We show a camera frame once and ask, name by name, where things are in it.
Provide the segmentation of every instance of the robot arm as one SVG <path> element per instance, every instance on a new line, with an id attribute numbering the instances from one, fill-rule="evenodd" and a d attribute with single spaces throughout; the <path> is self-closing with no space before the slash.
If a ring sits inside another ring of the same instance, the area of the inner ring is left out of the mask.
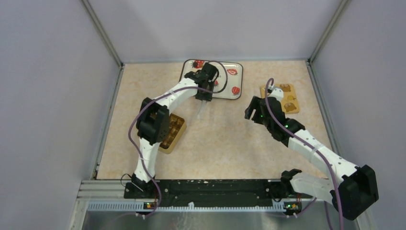
<path id="1" fill-rule="evenodd" d="M 136 127 L 138 129 L 137 135 L 139 136 L 140 150 L 143 154 L 143 159 L 138 159 L 137 168 L 132 175 L 132 182 L 139 189 L 142 190 L 151 180 L 142 166 L 142 160 L 144 160 L 149 174 L 152 177 L 155 176 L 155 160 L 157 158 L 158 148 L 169 132 L 169 115 L 178 105 L 190 97 L 195 96 L 198 100 L 211 101 L 212 94 L 198 90 L 197 87 L 213 91 L 214 77 L 216 75 L 218 76 L 218 69 L 206 63 L 202 70 L 187 73 L 184 79 L 163 94 L 169 94 L 167 97 L 156 101 L 141 114 Z M 141 109 L 151 101 L 152 99 L 150 98 L 144 99 Z"/>
<path id="2" fill-rule="evenodd" d="M 369 206 L 378 200 L 378 189 L 375 172 L 368 165 L 359 167 L 321 144 L 314 138 L 305 127 L 294 119 L 285 117 L 282 111 L 281 100 L 283 91 L 275 86 L 268 89 L 270 95 L 266 99 L 254 96 L 249 107 L 245 110 L 245 118 L 250 119 L 253 111 L 255 113 L 252 120 L 255 123 L 263 124 L 272 137 L 282 142 L 286 147 L 293 149 L 303 155 L 309 162 L 327 175 L 327 179 L 317 178 L 306 174 L 298 169 L 284 171 L 281 182 L 288 193 L 304 193 L 332 204 L 336 209 L 337 201 L 329 170 L 323 159 L 316 153 L 322 153 L 333 169 L 338 191 L 341 198 L 343 216 L 354 220 Z M 289 131 L 299 138 L 306 140 L 314 146 L 308 147 L 302 141 L 289 135 L 271 117 L 266 107 L 265 100 L 268 100 L 272 113 L 276 119 Z"/>

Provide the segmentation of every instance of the beige floor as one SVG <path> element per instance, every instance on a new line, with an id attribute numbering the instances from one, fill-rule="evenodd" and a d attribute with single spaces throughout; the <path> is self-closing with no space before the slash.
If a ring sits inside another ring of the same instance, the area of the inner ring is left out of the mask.
<path id="1" fill-rule="evenodd" d="M 291 83 L 300 113 L 295 118 L 320 142 L 330 146 L 304 61 L 240 62 L 244 67 L 242 95 L 235 101 L 213 100 L 197 117 L 200 101 L 188 99 L 174 114 L 185 118 L 187 129 L 170 155 L 158 153 L 157 179 L 280 178 L 293 168 L 324 175 L 301 155 L 275 141 L 266 128 L 244 119 L 244 110 L 269 77 Z M 123 79 L 104 147 L 98 179 L 132 174 L 138 154 L 127 138 L 128 128 L 145 97 L 156 97 L 174 86 L 183 63 L 130 64 Z M 133 137 L 138 143 L 136 130 Z"/>

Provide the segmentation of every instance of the black bracket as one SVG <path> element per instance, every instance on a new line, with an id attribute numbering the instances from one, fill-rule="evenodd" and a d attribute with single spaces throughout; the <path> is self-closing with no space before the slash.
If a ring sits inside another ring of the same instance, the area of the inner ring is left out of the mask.
<path id="1" fill-rule="evenodd" d="M 190 71 L 189 73 L 185 74 L 185 78 L 190 78 L 194 80 L 194 82 L 198 84 L 200 88 L 213 91 L 215 81 L 214 77 L 215 75 L 218 76 L 218 74 L 219 74 L 218 69 L 215 66 L 206 62 L 202 70 L 198 70 L 196 72 Z M 204 92 L 202 90 L 198 90 L 197 94 L 195 95 L 195 98 L 201 101 L 211 101 L 213 98 L 213 94 L 209 92 Z"/>
<path id="2" fill-rule="evenodd" d="M 368 165 L 356 169 L 351 176 L 343 176 L 344 181 L 338 186 L 343 216 L 350 220 L 355 220 L 379 199 L 375 171 Z M 333 206 L 338 210 L 336 193 L 334 190 L 330 193 Z"/>
<path id="3" fill-rule="evenodd" d="M 268 100 L 269 106 L 272 113 L 275 115 L 275 118 L 289 131 L 295 133 L 300 129 L 305 129 L 305 127 L 295 119 L 285 117 L 285 113 L 282 111 L 281 103 L 276 98 L 267 97 L 266 100 Z M 254 110 L 255 114 L 252 117 L 252 120 L 257 124 L 263 124 L 275 140 L 282 142 L 285 146 L 288 146 L 291 135 L 279 127 L 279 125 L 273 120 L 266 107 L 265 98 L 259 98 L 257 96 L 252 97 L 249 107 L 245 110 L 245 119 L 250 119 Z"/>
<path id="4" fill-rule="evenodd" d="M 142 110 L 152 99 L 145 98 L 142 101 Z M 153 103 L 139 117 L 136 127 L 137 135 L 155 144 L 163 141 L 169 133 L 169 109 L 164 105 Z"/>
<path id="5" fill-rule="evenodd" d="M 136 198 L 150 198 L 156 193 L 155 185 L 152 181 L 148 183 L 137 178 L 133 173 L 131 182 L 125 184 L 124 199 Z"/>
<path id="6" fill-rule="evenodd" d="M 281 195 L 286 196 L 288 194 L 296 194 L 292 188 L 291 179 L 302 170 L 292 169 L 290 171 L 283 171 L 281 177 Z"/>

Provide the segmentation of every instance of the strawberry print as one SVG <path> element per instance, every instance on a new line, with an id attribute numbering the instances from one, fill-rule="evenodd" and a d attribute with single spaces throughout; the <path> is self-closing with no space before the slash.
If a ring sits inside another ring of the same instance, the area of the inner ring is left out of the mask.
<path id="1" fill-rule="evenodd" d="M 231 75 L 238 75 L 237 70 L 236 69 L 227 69 L 227 72 Z"/>
<path id="2" fill-rule="evenodd" d="M 192 67 L 196 68 L 196 69 L 200 69 L 201 67 L 203 67 L 203 65 L 204 65 L 204 61 L 202 61 L 202 60 L 195 60 L 192 63 Z"/>
<path id="3" fill-rule="evenodd" d="M 234 86 L 234 87 L 231 89 L 231 92 L 233 93 L 234 96 L 237 96 L 237 95 L 240 94 L 240 88 L 237 87 L 237 86 Z"/>

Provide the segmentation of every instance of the white wall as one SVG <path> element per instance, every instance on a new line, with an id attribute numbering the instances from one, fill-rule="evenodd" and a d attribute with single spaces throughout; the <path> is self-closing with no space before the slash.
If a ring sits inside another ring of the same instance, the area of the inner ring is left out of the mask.
<path id="1" fill-rule="evenodd" d="M 405 229 L 406 1 L 352 1 L 315 67 L 342 155 L 375 169 L 379 229 Z"/>
<path id="2" fill-rule="evenodd" d="M 309 58 L 340 0 L 90 0 L 123 62 Z"/>
<path id="3" fill-rule="evenodd" d="M 0 1 L 0 229 L 68 227 L 117 75 L 78 0 Z"/>

